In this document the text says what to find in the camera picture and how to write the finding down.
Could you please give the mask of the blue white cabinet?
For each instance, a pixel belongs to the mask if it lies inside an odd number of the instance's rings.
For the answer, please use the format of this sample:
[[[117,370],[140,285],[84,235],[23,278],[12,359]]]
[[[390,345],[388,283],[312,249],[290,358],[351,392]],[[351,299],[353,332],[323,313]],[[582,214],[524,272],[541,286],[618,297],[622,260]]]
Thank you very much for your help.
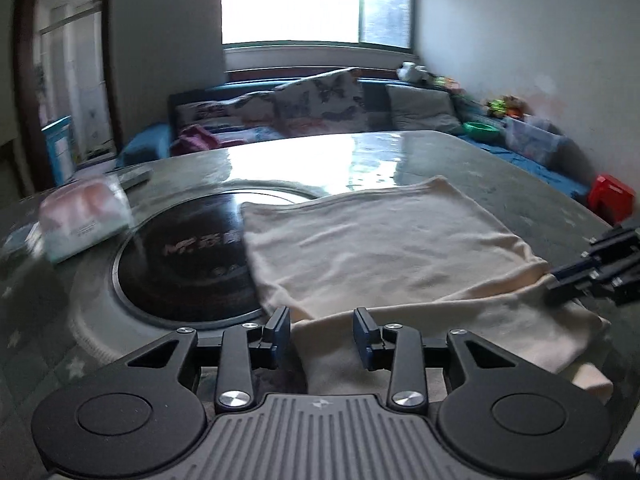
[[[56,186],[66,185],[75,173],[72,150],[72,118],[58,118],[41,129],[46,141],[53,180]]]

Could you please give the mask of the small butterfly print cushion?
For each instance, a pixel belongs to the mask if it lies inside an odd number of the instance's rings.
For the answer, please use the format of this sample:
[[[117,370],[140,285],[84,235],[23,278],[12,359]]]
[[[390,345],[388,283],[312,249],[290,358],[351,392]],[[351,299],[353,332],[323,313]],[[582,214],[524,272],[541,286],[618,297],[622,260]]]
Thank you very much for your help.
[[[205,128],[270,126],[276,122],[277,107],[270,91],[256,91],[224,101],[201,101],[178,105],[181,128],[200,125]]]

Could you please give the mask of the grey remote control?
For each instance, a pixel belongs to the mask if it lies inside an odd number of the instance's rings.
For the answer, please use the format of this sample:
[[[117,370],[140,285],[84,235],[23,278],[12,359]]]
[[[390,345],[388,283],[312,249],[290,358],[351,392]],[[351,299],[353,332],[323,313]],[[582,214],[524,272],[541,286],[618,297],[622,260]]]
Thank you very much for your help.
[[[115,174],[114,187],[120,188],[124,192],[128,192],[133,188],[144,185],[151,180],[153,171],[150,168],[140,167],[128,169],[126,171]]]

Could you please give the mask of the window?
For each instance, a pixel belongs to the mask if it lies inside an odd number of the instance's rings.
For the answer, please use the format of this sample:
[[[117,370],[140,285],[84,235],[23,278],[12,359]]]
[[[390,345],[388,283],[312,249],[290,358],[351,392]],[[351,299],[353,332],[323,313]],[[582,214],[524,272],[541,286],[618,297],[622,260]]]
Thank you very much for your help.
[[[222,41],[408,50],[413,0],[221,0]]]

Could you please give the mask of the white plush toy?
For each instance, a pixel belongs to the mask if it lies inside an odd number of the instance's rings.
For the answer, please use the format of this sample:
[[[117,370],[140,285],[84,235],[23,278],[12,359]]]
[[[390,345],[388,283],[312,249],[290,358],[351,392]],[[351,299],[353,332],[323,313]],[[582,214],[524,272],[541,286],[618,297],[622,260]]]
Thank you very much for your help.
[[[396,73],[399,80],[409,84],[423,84],[430,79],[427,68],[413,62],[403,62]]]

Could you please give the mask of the blue sofa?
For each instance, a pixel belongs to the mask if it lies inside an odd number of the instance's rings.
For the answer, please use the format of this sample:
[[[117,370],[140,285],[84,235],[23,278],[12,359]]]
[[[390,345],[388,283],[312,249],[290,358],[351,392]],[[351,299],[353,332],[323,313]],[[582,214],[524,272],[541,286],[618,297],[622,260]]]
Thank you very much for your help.
[[[435,130],[457,136],[582,200],[570,177],[570,141],[532,120],[491,120],[452,90],[367,78],[354,68],[316,76],[258,79],[173,94],[166,122],[137,133],[119,166],[296,136]]]

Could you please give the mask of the red plastic stool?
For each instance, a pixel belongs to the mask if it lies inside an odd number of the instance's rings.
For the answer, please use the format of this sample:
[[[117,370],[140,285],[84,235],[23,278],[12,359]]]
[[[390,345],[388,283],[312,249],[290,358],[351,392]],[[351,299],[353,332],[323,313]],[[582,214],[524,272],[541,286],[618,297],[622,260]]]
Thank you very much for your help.
[[[589,208],[612,226],[634,213],[636,193],[610,174],[599,174],[587,196]]]

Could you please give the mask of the colourful plush toys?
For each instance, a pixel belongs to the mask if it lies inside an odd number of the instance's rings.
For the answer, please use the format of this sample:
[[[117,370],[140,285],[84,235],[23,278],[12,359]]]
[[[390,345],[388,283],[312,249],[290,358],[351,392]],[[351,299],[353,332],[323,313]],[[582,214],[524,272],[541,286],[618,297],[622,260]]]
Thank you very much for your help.
[[[517,96],[502,96],[486,102],[489,117],[504,119],[506,117],[522,120],[527,112],[526,103]]]

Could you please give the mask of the large butterfly print cushion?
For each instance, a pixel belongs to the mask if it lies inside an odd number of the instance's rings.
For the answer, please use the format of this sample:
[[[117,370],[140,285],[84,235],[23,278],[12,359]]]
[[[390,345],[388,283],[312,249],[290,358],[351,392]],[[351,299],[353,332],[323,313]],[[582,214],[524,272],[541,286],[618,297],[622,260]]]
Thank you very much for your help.
[[[279,125],[289,136],[360,133],[369,118],[359,70],[332,70],[273,90]]]

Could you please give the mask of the green plastic bowl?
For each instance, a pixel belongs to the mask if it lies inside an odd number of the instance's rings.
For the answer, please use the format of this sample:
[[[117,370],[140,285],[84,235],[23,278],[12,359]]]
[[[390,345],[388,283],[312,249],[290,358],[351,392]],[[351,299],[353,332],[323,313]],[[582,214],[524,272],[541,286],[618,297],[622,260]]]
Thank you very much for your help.
[[[501,136],[500,129],[484,122],[465,122],[463,128],[465,135],[475,142],[491,144]]]

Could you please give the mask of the grey cushion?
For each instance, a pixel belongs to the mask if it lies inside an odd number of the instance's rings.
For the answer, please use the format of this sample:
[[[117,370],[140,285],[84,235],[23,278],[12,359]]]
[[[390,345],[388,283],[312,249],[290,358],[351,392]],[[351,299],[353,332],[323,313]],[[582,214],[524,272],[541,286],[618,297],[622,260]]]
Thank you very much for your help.
[[[446,91],[388,84],[390,114],[398,130],[462,133],[462,123]]]

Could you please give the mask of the pink tissue pack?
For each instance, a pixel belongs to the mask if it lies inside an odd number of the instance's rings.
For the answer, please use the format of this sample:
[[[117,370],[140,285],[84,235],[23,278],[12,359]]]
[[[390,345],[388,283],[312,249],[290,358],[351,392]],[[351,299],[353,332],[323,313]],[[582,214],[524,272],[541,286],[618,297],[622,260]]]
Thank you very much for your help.
[[[112,174],[57,188],[41,202],[38,221],[52,263],[84,252],[134,225],[128,197]]]

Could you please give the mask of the clear plastic storage box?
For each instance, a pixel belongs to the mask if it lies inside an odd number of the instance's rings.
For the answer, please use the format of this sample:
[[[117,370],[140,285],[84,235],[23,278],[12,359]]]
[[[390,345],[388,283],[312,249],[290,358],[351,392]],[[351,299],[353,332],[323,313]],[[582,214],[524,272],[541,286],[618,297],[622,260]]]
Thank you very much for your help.
[[[512,117],[506,118],[506,147],[539,165],[553,166],[565,141],[559,134]]]

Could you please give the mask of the cream knit garment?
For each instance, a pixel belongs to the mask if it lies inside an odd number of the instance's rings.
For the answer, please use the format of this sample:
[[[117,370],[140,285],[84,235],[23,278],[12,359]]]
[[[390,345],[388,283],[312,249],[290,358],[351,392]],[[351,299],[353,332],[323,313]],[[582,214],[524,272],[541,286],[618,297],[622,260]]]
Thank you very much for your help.
[[[315,396],[387,389],[390,376],[358,356],[358,308],[427,337],[470,330],[601,401],[612,396],[612,382],[585,357],[608,321],[576,301],[547,307],[548,262],[444,178],[291,206],[246,204],[242,219],[259,300],[267,311],[290,309]]]

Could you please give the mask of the magenta cloth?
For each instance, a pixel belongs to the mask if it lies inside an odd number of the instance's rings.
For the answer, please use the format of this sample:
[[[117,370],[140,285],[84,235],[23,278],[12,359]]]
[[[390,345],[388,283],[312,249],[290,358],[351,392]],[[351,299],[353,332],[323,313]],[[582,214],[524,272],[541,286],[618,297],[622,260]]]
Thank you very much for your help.
[[[198,152],[206,152],[221,148],[220,141],[200,125],[183,128],[177,139],[171,143],[171,156],[181,156]]]

